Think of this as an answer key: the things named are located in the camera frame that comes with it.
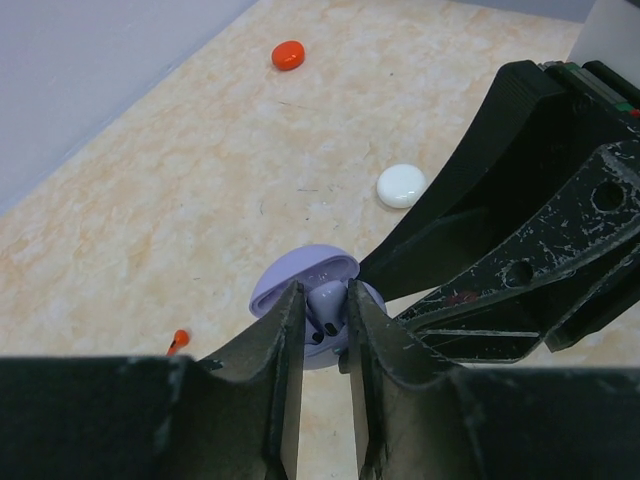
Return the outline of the purple earbud case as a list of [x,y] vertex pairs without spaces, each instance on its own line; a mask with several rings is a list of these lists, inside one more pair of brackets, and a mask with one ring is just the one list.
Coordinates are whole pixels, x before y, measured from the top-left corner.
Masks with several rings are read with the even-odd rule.
[[348,290],[350,280],[360,273],[359,262],[344,250],[316,244],[294,249],[276,260],[258,280],[249,302],[250,312],[263,317],[275,305],[293,281],[303,287],[305,307],[304,368],[319,370],[332,367],[348,348],[347,296],[343,303],[344,327],[335,337],[324,335],[310,320],[307,296],[314,288],[329,281],[341,281]]

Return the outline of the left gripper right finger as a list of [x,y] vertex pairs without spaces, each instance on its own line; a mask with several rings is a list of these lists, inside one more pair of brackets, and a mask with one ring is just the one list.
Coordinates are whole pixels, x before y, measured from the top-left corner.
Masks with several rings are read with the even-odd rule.
[[348,287],[362,479],[635,479],[635,368],[466,368]]

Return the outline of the purple earbud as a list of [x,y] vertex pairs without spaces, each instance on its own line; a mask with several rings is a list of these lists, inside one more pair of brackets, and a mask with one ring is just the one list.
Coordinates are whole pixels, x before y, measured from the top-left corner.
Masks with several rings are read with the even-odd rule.
[[347,287],[338,280],[324,283],[307,296],[310,320],[324,335],[335,337],[344,327],[342,316]]

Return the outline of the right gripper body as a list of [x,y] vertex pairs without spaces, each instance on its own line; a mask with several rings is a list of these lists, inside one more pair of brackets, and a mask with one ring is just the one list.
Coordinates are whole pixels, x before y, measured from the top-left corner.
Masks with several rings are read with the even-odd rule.
[[547,62],[569,95],[560,190],[536,215],[551,232],[534,304],[552,352],[600,331],[639,300],[639,91],[600,61]]

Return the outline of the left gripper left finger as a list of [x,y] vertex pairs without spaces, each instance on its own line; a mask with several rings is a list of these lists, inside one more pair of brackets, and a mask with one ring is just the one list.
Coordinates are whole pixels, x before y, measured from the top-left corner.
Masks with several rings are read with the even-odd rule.
[[297,473],[302,286],[201,360],[8,357],[5,479],[292,479]]

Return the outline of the white earbud charging case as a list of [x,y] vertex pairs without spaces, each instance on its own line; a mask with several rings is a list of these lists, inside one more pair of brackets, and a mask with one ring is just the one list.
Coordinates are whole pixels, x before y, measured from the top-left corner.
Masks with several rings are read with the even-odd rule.
[[427,186],[427,177],[419,168],[410,164],[396,164],[380,174],[376,192],[387,207],[407,209],[419,200]]

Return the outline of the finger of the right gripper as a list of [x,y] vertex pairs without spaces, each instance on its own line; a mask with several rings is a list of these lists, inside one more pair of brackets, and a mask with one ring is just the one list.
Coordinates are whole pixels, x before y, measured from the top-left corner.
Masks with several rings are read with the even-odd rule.
[[455,361],[518,361],[545,343],[534,292],[551,264],[540,245],[552,229],[536,215],[550,200],[482,259],[400,313],[398,324]]
[[418,202],[361,262],[390,301],[454,278],[536,205],[567,152],[568,90],[531,60],[507,63]]

